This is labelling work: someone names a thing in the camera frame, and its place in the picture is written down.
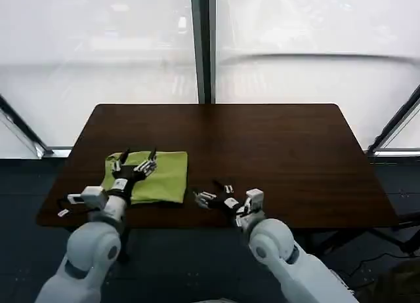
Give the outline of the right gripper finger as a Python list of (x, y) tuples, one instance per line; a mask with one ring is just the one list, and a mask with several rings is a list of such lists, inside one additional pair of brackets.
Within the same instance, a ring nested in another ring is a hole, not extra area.
[(204, 209), (208, 209), (209, 208), (209, 204), (214, 200), (215, 195), (213, 193), (209, 193), (209, 192), (199, 192), (194, 190), (193, 191), (194, 194), (194, 200), (195, 202)]
[(231, 184), (225, 184), (222, 183), (218, 180), (213, 180), (214, 185), (222, 192), (227, 193), (227, 194), (233, 194), (234, 193), (234, 189), (233, 186)]

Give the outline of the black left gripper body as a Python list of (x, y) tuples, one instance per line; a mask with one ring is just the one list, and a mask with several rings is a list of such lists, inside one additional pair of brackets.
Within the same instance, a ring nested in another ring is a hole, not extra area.
[(111, 190), (124, 193), (132, 193), (135, 184), (146, 179), (145, 173), (136, 171), (134, 165), (123, 165), (118, 171), (113, 170), (112, 176), (114, 182)]

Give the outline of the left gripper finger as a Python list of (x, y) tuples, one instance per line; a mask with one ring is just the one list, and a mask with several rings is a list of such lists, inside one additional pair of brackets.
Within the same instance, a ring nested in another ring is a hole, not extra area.
[(124, 152), (120, 153), (119, 157), (116, 161), (113, 163), (112, 172), (119, 172), (121, 170), (121, 167), (126, 162), (128, 155), (130, 153), (130, 149), (127, 148)]
[(133, 171), (135, 173), (142, 173), (144, 176), (151, 175), (155, 171), (155, 169), (157, 167), (157, 162), (156, 162), (157, 155), (156, 155), (156, 152), (157, 152), (157, 150), (156, 150), (156, 148), (154, 148), (150, 152), (147, 160), (145, 160), (141, 164), (137, 165), (133, 169)]

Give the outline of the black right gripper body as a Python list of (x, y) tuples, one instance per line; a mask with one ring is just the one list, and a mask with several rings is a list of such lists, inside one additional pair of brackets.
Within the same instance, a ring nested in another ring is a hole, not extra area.
[(209, 200), (209, 208), (222, 211), (229, 218), (234, 218), (243, 211), (243, 204), (227, 193), (219, 193), (215, 198)]

